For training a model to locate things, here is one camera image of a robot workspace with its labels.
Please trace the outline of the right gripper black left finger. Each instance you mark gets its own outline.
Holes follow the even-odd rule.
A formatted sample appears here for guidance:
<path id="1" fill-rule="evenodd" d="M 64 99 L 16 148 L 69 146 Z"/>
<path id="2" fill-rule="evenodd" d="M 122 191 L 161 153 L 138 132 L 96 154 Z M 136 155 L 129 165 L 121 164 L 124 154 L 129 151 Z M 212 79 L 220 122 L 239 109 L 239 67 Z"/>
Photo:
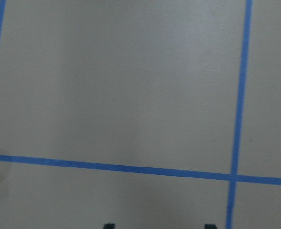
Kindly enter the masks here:
<path id="1" fill-rule="evenodd" d="M 114 223 L 106 223 L 106 224 L 104 224 L 103 229 L 115 229 L 115 224 Z"/>

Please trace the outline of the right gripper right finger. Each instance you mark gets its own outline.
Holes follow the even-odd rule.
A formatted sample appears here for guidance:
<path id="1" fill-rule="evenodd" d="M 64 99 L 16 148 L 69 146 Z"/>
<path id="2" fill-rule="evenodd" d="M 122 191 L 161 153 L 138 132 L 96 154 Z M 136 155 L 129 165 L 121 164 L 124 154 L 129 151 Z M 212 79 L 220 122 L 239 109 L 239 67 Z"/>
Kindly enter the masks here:
<path id="1" fill-rule="evenodd" d="M 205 224 L 204 229 L 218 229 L 215 224 Z"/>

